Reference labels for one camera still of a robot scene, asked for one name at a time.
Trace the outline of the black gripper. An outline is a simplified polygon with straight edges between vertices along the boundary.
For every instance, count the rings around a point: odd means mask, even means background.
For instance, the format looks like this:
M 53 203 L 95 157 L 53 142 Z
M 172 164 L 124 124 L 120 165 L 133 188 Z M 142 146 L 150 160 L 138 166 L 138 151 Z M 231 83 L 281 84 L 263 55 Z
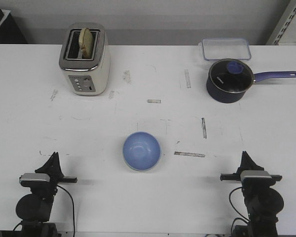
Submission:
M 261 166 L 257 165 L 249 156 L 246 151 L 242 152 L 241 156 L 241 168 L 239 167 L 235 173 L 225 174 L 222 173 L 220 175 L 221 181 L 240 181 L 240 174 L 246 170 L 261 170 Z M 229 193 L 229 197 L 238 189 L 241 189 L 245 198 L 253 198 L 254 196 L 260 196 L 261 198 L 270 198 L 274 196 L 274 190 L 271 186 L 275 185 L 276 182 L 280 182 L 283 178 L 282 175 L 279 174 L 270 174 L 271 180 L 255 180 L 249 179 L 244 183 L 241 183 L 241 187 L 235 188 Z
M 49 178 L 44 181 L 38 181 L 38 184 L 35 186 L 34 193 L 44 200 L 54 200 L 59 183 L 77 183 L 77 177 L 65 176 L 62 173 L 58 152 L 53 152 L 47 162 L 41 168 L 35 170 L 35 174 L 44 175 L 44 178 Z

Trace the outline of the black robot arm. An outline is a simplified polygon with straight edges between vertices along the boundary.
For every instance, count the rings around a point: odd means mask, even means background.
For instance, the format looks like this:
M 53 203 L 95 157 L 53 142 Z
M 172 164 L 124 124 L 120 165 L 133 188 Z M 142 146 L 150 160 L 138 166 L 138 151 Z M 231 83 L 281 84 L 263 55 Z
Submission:
M 16 165 L 14 214 L 24 225 L 54 223 L 61 235 L 98 233 L 230 233 L 228 202 L 236 182 L 220 158 L 162 155 L 153 169 L 139 172 L 122 152 L 76 156 L 35 154 Z
M 271 175 L 257 165 L 246 151 L 242 152 L 241 163 L 235 173 L 221 174 L 222 181 L 239 181 L 248 217 L 240 214 L 231 225 L 232 237 L 276 237 L 278 236 L 276 223 L 277 214 L 284 207 L 282 196 L 271 186 L 282 180 L 281 175 Z

